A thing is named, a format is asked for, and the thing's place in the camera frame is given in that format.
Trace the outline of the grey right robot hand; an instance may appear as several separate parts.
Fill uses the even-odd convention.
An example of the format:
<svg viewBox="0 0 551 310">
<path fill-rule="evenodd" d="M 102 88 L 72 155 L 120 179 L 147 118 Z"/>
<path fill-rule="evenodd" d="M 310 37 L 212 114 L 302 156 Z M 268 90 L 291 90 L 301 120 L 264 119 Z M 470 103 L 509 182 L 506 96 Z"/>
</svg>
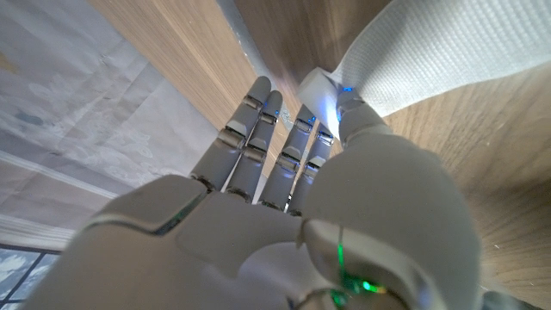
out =
<svg viewBox="0 0 551 310">
<path fill-rule="evenodd" d="M 438 157 L 357 90 L 306 87 L 344 149 L 292 214 L 168 175 L 96 214 L 26 309 L 477 309 L 480 242 Z"/>
</svg>

